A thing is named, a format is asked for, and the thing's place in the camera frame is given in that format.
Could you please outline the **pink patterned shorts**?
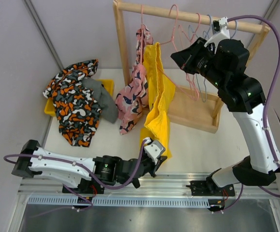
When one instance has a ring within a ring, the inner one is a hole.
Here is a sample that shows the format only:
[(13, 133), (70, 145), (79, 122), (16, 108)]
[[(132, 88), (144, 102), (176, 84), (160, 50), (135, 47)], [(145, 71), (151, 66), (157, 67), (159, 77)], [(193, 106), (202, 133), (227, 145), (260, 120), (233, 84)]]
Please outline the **pink patterned shorts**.
[[(144, 32), (145, 47), (147, 45), (152, 45), (153, 37), (146, 25)], [(118, 109), (118, 118), (121, 120), (119, 127), (119, 133), (121, 135), (127, 134), (133, 129), (141, 118), (143, 109), (148, 105), (148, 83), (146, 79), (147, 71), (144, 65), (139, 63), (140, 34), (141, 30), (139, 29), (136, 32), (136, 60), (132, 68), (131, 82), (119, 91), (115, 99), (115, 104)]]

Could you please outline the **grey shorts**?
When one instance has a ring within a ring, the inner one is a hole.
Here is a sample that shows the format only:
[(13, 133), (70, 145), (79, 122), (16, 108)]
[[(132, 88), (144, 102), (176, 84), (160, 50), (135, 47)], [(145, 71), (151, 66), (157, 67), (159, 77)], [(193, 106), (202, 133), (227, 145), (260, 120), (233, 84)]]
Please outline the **grey shorts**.
[(115, 123), (118, 118), (118, 109), (108, 91), (103, 86), (103, 83), (91, 78), (85, 78), (82, 81), (85, 88), (93, 90), (93, 97), (99, 104), (102, 112), (101, 116), (110, 123)]

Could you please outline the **pink hanger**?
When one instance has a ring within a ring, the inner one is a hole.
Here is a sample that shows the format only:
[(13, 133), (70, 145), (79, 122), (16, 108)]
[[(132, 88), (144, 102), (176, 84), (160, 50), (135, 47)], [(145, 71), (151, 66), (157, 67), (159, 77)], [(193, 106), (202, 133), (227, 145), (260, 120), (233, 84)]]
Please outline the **pink hanger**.
[(145, 32), (144, 32), (144, 29), (145, 29), (145, 24), (143, 24), (143, 9), (144, 9), (144, 6), (141, 5), (141, 27), (140, 27), (140, 30), (141, 30), (141, 34), (140, 34), (140, 61), (139, 63), (142, 65), (143, 64), (143, 54), (144, 54), (144, 47), (145, 47)]
[[(172, 46), (174, 47), (174, 50), (177, 52), (178, 49), (177, 49), (176, 44), (175, 44), (175, 31), (176, 31), (177, 22), (178, 22), (178, 6), (177, 6), (176, 4), (173, 4), (173, 5), (171, 6), (168, 15), (169, 15), (169, 16), (171, 15), (171, 12), (172, 12), (173, 8), (176, 9), (176, 17), (175, 17), (174, 26), (173, 26), (172, 33), (171, 33), (171, 39), (170, 39), (169, 41), (166, 41), (166, 42), (164, 42), (164, 43), (161, 43), (160, 45), (164, 45), (164, 44), (171, 43)], [(186, 81), (187, 81), (188, 84), (189, 84), (191, 94), (188, 94), (188, 93), (187, 93), (186, 91), (184, 91), (181, 87), (179, 87), (174, 81), (172, 81), (171, 78), (168, 78), (168, 79), (169, 79), (177, 88), (179, 88), (184, 94), (186, 94), (190, 99), (192, 99), (193, 101), (197, 101), (197, 100), (199, 99), (199, 91), (197, 90), (194, 81), (192, 81), (192, 80), (190, 79), (190, 76), (189, 76), (188, 74), (186, 74), (185, 77), (186, 77)]]
[[(188, 39), (188, 41), (190, 42), (190, 44), (192, 44), (192, 42), (196, 41), (197, 38), (197, 30), (199, 29), (200, 23), (201, 23), (201, 16), (199, 13), (196, 13), (198, 15), (198, 24), (195, 30), (192, 30), (191, 25), (189, 25), (188, 27), (188, 35), (185, 33), (185, 31), (183, 30), (183, 27), (181, 25), (178, 26), (178, 30), (179, 30), (179, 38), (180, 38), (180, 43), (181, 46), (183, 46), (183, 42), (182, 42), (182, 35), (185, 35), (185, 37)], [(189, 60), (187, 62), (187, 73), (186, 74), (195, 74), (195, 48), (196, 46), (191, 45), (191, 48), (187, 48), (188, 52), (191, 52), (191, 54), (189, 55)]]

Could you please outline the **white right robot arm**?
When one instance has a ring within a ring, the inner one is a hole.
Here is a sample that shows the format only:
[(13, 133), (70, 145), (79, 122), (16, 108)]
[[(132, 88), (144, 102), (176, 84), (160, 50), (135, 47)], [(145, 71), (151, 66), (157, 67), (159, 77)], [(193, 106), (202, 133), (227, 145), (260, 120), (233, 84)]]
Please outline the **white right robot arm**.
[(213, 172), (206, 179), (206, 190), (217, 195), (223, 187), (241, 183), (268, 186), (280, 173), (280, 153), (263, 115), (266, 98), (261, 84), (245, 75), (249, 51), (239, 40), (221, 40), (215, 52), (206, 40), (198, 38), (190, 47), (171, 54), (185, 73), (200, 74), (218, 90), (218, 96), (237, 120), (249, 155), (242, 161)]

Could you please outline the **yellow shorts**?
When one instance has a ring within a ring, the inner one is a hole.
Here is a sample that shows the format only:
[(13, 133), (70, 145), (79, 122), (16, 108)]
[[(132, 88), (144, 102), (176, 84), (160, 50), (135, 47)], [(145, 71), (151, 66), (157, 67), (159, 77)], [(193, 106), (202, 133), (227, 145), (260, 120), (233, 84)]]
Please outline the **yellow shorts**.
[(164, 74), (159, 43), (146, 46), (143, 65), (147, 71), (149, 113), (140, 131), (140, 139), (150, 137), (158, 140), (165, 147), (163, 154), (170, 159), (172, 153), (169, 149), (168, 109), (174, 98), (176, 87)]

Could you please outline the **orange camouflage shorts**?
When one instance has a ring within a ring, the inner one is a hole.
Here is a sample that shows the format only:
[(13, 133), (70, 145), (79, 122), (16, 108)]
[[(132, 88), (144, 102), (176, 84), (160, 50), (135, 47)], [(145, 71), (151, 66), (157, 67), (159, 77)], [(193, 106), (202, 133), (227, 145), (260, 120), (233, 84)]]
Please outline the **orange camouflage shorts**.
[(94, 90), (82, 84), (96, 73), (98, 65), (97, 59), (69, 65), (43, 91), (53, 103), (59, 133), (72, 146), (89, 147), (99, 126), (102, 109), (93, 97)]

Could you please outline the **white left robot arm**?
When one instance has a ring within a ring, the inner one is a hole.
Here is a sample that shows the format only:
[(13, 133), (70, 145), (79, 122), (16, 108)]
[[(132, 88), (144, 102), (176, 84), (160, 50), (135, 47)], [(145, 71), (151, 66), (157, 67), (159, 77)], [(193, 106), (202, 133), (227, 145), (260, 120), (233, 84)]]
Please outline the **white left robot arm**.
[(93, 189), (118, 190), (132, 184), (140, 187), (139, 179), (146, 174), (156, 176), (167, 160), (165, 147), (149, 137), (142, 142), (139, 156), (123, 160), (107, 156), (95, 158), (70, 157), (42, 148), (38, 141), (29, 140), (17, 155), (12, 175), (22, 178), (41, 176), (58, 181), (76, 193), (91, 193)]

